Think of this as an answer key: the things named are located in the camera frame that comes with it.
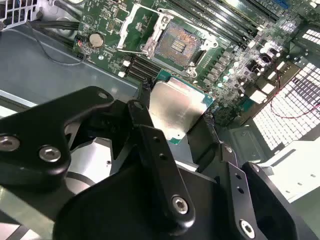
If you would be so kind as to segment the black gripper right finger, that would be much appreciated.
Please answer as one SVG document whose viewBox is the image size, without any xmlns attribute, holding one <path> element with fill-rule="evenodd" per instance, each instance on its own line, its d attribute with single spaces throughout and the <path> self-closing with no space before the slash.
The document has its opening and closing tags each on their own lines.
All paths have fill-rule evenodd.
<svg viewBox="0 0 320 240">
<path fill-rule="evenodd" d="M 219 187 L 218 220 L 234 240 L 311 240 L 313 231 L 257 164 L 238 164 L 235 151 L 218 137 L 203 114 L 187 132 L 196 172 Z"/>
</svg>

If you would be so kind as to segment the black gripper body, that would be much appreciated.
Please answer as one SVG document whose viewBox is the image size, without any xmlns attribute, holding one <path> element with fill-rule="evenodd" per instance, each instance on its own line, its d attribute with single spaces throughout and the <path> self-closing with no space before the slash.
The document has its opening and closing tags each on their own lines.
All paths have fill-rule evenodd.
<svg viewBox="0 0 320 240">
<path fill-rule="evenodd" d="M 55 240 L 231 240 L 240 238 L 233 194 L 240 170 L 218 181 L 179 170 L 172 159 L 133 163 L 73 197 L 58 214 Z"/>
</svg>

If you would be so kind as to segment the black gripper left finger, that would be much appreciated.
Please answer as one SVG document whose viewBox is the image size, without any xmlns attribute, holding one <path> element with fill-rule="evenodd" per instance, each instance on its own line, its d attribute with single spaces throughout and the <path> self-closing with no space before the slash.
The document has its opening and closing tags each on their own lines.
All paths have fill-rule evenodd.
<svg viewBox="0 0 320 240">
<path fill-rule="evenodd" d="M 84 130 L 110 139 L 116 155 L 126 162 L 139 161 L 169 231 L 174 235 L 187 231 L 196 212 L 164 133 L 154 127 L 141 101 L 123 103 L 96 86 L 3 118 L 0 182 L 45 190 L 59 186 L 71 164 L 70 150 L 85 140 L 80 127 L 96 117 L 102 123 L 90 123 Z"/>
</svg>

